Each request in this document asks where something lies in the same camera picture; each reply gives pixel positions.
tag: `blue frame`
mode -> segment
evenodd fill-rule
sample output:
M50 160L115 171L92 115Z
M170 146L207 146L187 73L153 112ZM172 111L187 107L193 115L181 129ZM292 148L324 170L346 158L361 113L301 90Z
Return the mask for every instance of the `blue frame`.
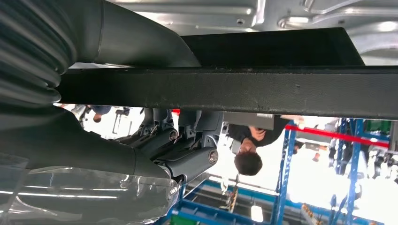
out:
M359 136L363 132L363 120L356 120L355 123L355 136ZM358 161L360 157L360 143L354 142L352 158L351 158L351 171L350 171L350 189L348 192L348 203L347 203L347 217L345 225L352 224L352 212L354 211L355 201L355 184L358 177Z

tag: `person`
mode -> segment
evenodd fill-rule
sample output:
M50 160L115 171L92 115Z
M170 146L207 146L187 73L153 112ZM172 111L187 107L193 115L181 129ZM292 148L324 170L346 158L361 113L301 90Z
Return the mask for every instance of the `person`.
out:
M102 116L111 111L112 108L111 106L108 105L89 105L88 107L95 112L95 115L92 120L96 123L101 122Z
M257 154L257 147L273 143L281 135L290 119L303 120L299 116L274 116L274 129L266 130L253 126L229 124L228 136L241 142L239 152L235 156L235 166L242 175L254 176L262 168L261 157ZM301 147L295 146L295 152Z

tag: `metal panel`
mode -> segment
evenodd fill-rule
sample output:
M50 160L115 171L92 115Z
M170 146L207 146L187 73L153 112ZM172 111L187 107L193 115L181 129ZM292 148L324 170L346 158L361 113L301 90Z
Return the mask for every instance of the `metal panel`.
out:
M251 32L264 23L265 0L110 0L180 35Z
M69 70L63 103L398 119L398 67Z
M360 53L397 48L396 0L110 0L181 35L343 27Z

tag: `blue steel rack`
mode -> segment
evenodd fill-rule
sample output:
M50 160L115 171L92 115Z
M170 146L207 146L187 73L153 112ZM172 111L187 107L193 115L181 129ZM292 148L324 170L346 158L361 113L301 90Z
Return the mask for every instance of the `blue steel rack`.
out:
M346 122L347 119L341 120L340 132L346 132ZM356 120L354 133L356 136L361 136L363 134L363 120ZM189 193L185 194L185 187L182 186L180 190L180 200L175 204L175 206L170 210L169 214L166 217L161 218L156 224L161 225L167 219L171 217L171 215L178 215L180 217L184 217L186 219L198 221L207 225L282 225L283 222L283 213L284 208L289 207L292 209L300 210L302 207L301 203L294 203L286 199L287 194L287 186L289 181L289 173L290 173L290 163L291 157L293 155L294 149L294 141L295 141L296 131L286 130L284 134L283 141L283 151L282 151L282 159L280 163L279 177L278 183L276 187L276 195L269 195L265 193L260 193L252 190L248 190L245 188L239 188L238 195L245 195L247 197L262 200L266 202L274 203L273 211L271 214L270 222L255 222L251 220L249 217L245 217L238 214L229 213L227 211L203 205L197 202L192 202L195 194L204 187L212 187L212 188L220 188L220 183L204 180L199 183L195 188L193 188ZM338 146L338 155L337 157L342 157L343 151L343 142L339 143ZM355 183L357 181L357 168L358 168L358 159L360 154L360 144L354 144L353 153L352 153L352 165L351 165L351 184L348 193L348 204L347 204L347 215L345 217L345 225L352 225L353 216L352 212L354 209L354 200L355 200ZM323 208L313 208L313 213L317 215L323 215L326 218L329 217L329 224L332 224L332 221L337 222L340 220L340 213L335 213L335 211L331 211ZM369 225L372 221L369 221L364 218L355 218L355 224L358 225Z

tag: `red bar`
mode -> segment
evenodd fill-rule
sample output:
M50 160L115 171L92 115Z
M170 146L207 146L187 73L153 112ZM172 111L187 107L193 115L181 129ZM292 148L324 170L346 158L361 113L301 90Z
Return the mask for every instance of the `red bar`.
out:
M326 137L335 137L338 139L342 139L342 140L346 140L346 141L350 141L350 142L358 142L361 144L366 144L366 145L376 145L376 146L380 146L380 147L385 147L385 148L389 148L390 144L387 142L371 142L368 139L362 139L360 137L356 137L356 136L352 136L352 135L344 135L344 134L338 134L338 133L332 133L329 131L324 131L324 130L318 130L318 129L313 129L313 128L304 128L304 129L300 129L297 126L293 126L293 125L286 125L286 129L287 130L295 130L295 131L299 131L299 132L303 132L303 133L308 133L308 134L313 134L313 135L321 135L321 136L326 136Z

